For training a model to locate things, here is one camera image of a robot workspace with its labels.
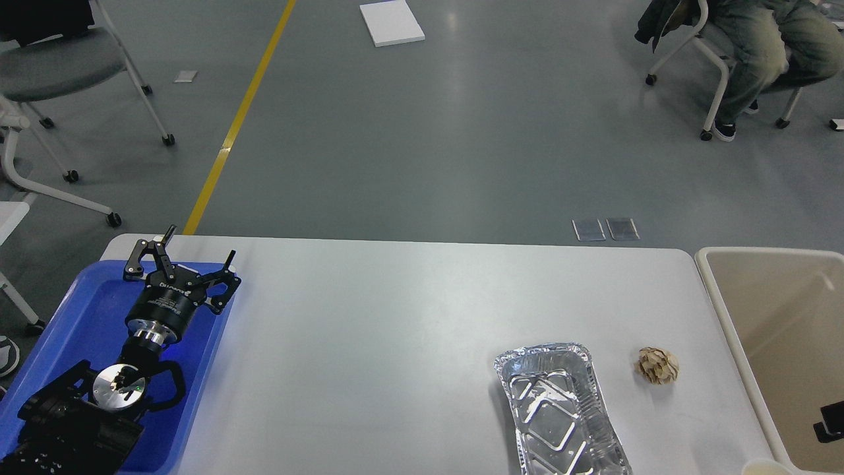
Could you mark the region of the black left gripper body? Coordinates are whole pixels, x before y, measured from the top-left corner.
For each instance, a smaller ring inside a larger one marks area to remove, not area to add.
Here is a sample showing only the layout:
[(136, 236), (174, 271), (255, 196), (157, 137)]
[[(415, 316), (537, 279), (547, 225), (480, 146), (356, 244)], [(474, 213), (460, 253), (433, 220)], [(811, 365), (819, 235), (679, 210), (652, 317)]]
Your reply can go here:
[(217, 315), (222, 311), (222, 304), (208, 299), (208, 289), (222, 282), (222, 270), (199, 274), (184, 265), (176, 265), (144, 277), (142, 267), (127, 265), (125, 280), (144, 281), (144, 289), (125, 319), (129, 345), (178, 343), (202, 304)]

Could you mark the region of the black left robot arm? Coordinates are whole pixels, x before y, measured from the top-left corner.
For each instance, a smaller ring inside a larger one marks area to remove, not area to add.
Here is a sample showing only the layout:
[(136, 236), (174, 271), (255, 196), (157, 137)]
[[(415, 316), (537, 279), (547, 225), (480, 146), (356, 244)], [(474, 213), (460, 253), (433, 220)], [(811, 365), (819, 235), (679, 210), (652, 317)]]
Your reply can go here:
[(166, 474), (187, 444), (241, 278), (163, 237), (84, 269), (2, 401), (3, 474)]

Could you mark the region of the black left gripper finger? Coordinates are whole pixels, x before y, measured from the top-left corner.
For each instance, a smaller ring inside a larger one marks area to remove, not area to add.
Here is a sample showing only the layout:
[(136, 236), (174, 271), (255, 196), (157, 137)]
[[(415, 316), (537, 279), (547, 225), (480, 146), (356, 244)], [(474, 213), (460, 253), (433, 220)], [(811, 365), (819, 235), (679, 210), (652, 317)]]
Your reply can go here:
[[(241, 285), (241, 278), (236, 276), (235, 271), (230, 268), (235, 254), (234, 249), (230, 250), (226, 261), (219, 270), (200, 274), (195, 278), (195, 291), (198, 292), (196, 306), (204, 305), (215, 315), (220, 315), (226, 309), (229, 301)], [(223, 291), (219, 294), (211, 294), (210, 290), (219, 285), (224, 286)]]
[(142, 280), (144, 278), (144, 267), (141, 265), (141, 260), (145, 256), (151, 256), (156, 263), (156, 270), (162, 272), (167, 283), (175, 282), (175, 265), (172, 264), (171, 259), (166, 251), (166, 244), (171, 240), (172, 235), (177, 229), (176, 225), (170, 225), (161, 240), (143, 240), (136, 241), (136, 245), (127, 259), (126, 265), (123, 269), (123, 280), (132, 282), (132, 280)]

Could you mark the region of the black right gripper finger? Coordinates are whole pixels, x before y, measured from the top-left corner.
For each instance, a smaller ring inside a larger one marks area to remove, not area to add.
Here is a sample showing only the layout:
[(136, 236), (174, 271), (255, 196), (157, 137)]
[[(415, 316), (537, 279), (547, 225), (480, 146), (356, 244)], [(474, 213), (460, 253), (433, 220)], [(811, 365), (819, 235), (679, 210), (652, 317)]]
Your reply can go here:
[(813, 424), (815, 437), (821, 444), (843, 439), (843, 406), (843, 400), (821, 406), (821, 421)]

